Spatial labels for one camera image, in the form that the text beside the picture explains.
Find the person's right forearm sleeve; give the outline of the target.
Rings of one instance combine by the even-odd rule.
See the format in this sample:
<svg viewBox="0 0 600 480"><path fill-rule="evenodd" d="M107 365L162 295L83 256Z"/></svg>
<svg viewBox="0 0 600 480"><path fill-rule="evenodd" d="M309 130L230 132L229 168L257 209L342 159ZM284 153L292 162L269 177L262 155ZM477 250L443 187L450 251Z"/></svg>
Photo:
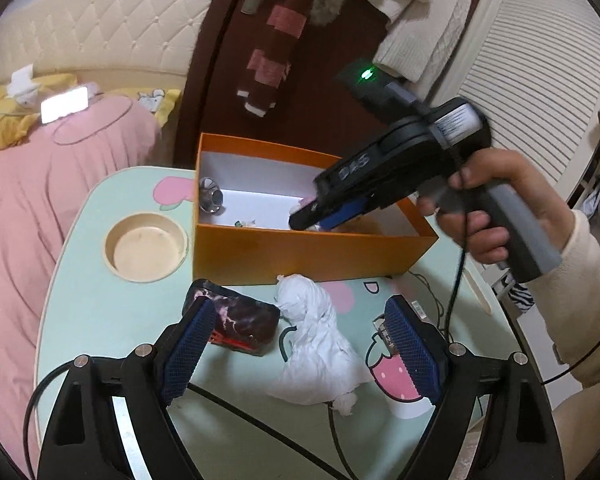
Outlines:
<svg viewBox="0 0 600 480"><path fill-rule="evenodd" d="M528 287L558 356L590 388L600 385L600 244L582 212L573 218L562 264Z"/></svg>

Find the person's right hand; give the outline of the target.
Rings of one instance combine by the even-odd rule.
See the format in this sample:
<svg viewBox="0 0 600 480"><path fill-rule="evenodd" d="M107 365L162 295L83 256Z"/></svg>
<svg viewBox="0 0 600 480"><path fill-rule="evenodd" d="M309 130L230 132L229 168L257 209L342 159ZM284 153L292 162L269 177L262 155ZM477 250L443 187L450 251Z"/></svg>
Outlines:
<svg viewBox="0 0 600 480"><path fill-rule="evenodd" d="M507 181L538 219L554 247L565 248L576 223L574 213L539 170L521 154L498 148L478 151L459 172L449 177L449 186L457 190L476 188L494 179ZM505 244L509 232L502 226L492 226L486 212L443 212L427 196L417 199L417 207L425 216L433 214L440 229L465 247L478 262L500 263L507 259Z"/></svg>

